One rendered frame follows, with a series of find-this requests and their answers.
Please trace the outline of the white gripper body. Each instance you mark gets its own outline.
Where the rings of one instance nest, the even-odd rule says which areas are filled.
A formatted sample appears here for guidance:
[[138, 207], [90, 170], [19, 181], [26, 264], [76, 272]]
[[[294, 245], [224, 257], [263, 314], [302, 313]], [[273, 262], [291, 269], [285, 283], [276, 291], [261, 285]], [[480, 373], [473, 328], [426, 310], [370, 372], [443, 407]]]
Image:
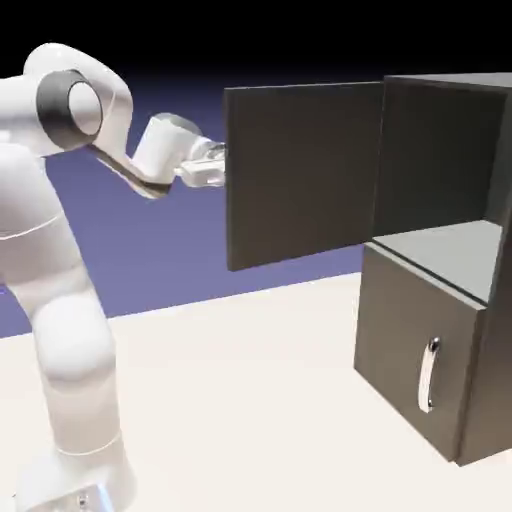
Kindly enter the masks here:
[[190, 188], [223, 187], [225, 162], [210, 159], [185, 161], [175, 169], [175, 174]]

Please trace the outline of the dark grey cabinet door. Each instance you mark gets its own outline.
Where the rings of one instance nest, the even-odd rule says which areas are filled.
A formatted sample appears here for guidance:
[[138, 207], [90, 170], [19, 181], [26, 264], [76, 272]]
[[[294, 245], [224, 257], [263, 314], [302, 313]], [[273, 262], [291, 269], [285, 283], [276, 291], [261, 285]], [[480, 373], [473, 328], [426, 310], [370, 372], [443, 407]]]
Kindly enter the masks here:
[[[375, 243], [363, 249], [354, 367], [448, 461], [459, 456], [469, 380], [486, 308]], [[417, 388], [423, 351], [441, 346], [433, 409]]]
[[370, 238], [382, 100], [380, 82], [225, 90], [229, 270]]

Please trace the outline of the dark grey cabinet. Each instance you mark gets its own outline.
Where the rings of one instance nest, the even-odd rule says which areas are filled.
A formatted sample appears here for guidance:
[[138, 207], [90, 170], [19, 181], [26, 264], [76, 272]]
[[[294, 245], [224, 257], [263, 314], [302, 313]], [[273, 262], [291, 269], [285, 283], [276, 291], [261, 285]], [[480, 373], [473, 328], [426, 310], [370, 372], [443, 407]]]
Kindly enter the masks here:
[[512, 72], [385, 79], [367, 243], [485, 306], [450, 462], [512, 449]]

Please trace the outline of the dark grey closed cabinet door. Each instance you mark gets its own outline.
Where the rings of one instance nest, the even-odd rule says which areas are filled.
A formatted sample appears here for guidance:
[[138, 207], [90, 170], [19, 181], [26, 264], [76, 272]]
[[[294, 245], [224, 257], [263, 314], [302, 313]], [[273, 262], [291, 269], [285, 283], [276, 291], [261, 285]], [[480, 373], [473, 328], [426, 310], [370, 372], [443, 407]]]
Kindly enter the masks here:
[[[363, 249], [354, 367], [448, 461], [459, 456], [469, 380], [486, 308], [375, 243]], [[417, 388], [423, 351], [441, 346], [433, 409]]]

